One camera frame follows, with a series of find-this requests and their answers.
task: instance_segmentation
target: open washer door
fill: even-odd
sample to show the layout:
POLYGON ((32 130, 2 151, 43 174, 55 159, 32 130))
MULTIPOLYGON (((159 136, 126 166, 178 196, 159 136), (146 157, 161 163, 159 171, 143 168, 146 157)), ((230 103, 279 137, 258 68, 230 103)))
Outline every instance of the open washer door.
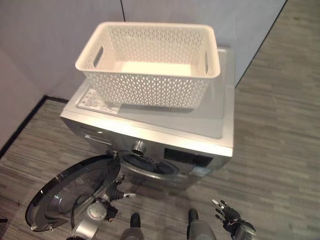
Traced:
POLYGON ((52 230, 69 221, 72 208, 86 208, 101 197, 120 171, 110 155, 83 160, 49 181, 31 200, 25 220, 35 232, 52 230))

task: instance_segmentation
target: wood-grain floor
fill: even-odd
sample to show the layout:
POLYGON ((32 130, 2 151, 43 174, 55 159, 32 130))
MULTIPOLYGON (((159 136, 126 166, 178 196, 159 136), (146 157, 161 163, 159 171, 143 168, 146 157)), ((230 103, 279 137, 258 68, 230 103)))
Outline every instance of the wood-grain floor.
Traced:
MULTIPOLYGON (((186 191, 124 183, 138 197, 115 203, 119 213, 97 239, 118 239, 134 212, 146 240, 185 239, 193 207, 219 240, 228 240, 211 198, 239 210, 262 240, 320 239, 319 9, 318 0, 289 0, 237 87, 232 160, 186 191)), ((60 120, 63 107, 48 100, 0 160, 0 217, 9 219, 0 223, 4 240, 64 240, 70 232, 69 224, 32 232, 24 220, 47 181, 96 155, 60 120)))

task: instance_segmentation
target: washer top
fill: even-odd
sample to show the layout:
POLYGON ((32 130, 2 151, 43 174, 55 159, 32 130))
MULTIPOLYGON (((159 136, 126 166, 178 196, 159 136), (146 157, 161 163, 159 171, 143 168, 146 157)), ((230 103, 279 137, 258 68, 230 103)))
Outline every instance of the washer top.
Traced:
POLYGON ((222 137, 227 56, 219 54, 221 74, 208 86, 198 108, 165 108, 104 103, 89 87, 77 108, 219 139, 222 137))
POLYGON ((161 109, 141 106, 110 105, 101 108, 97 101, 82 102, 90 80, 78 88, 61 113, 67 123, 104 130, 199 153, 231 157, 234 146, 235 55, 218 50, 221 76, 208 87, 197 109, 161 109))

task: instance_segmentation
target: door glass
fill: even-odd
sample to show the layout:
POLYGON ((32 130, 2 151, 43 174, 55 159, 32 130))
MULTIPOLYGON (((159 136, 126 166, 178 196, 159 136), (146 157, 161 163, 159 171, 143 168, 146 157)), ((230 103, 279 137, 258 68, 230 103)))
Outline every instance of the door glass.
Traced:
POLYGON ((77 201, 78 204, 83 203, 100 188, 105 178, 106 170, 104 169, 96 169, 82 174, 54 196, 46 209, 46 216, 57 218, 61 215, 69 215, 76 199, 80 195, 84 195, 77 201))

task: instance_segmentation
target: robot finger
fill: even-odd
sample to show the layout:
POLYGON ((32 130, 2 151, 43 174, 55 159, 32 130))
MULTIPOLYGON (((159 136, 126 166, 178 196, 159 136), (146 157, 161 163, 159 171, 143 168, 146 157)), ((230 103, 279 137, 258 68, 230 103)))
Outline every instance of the robot finger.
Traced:
POLYGON ((225 207, 229 207, 229 205, 228 205, 225 201, 220 200, 220 202, 221 202, 225 207))
POLYGON ((224 220, 218 214, 216 214, 215 217, 223 223, 224 220))
POLYGON ((223 210, 225 207, 223 206, 223 205, 221 205, 221 203, 220 202, 218 202, 217 200, 215 200, 215 199, 211 199, 211 201, 212 201, 212 203, 214 204, 214 205, 216 205, 218 208, 220 208, 221 210, 223 210))
POLYGON ((221 214, 223 217, 225 216, 224 212, 221 211, 219 208, 216 208, 215 210, 216 210, 219 214, 221 214))

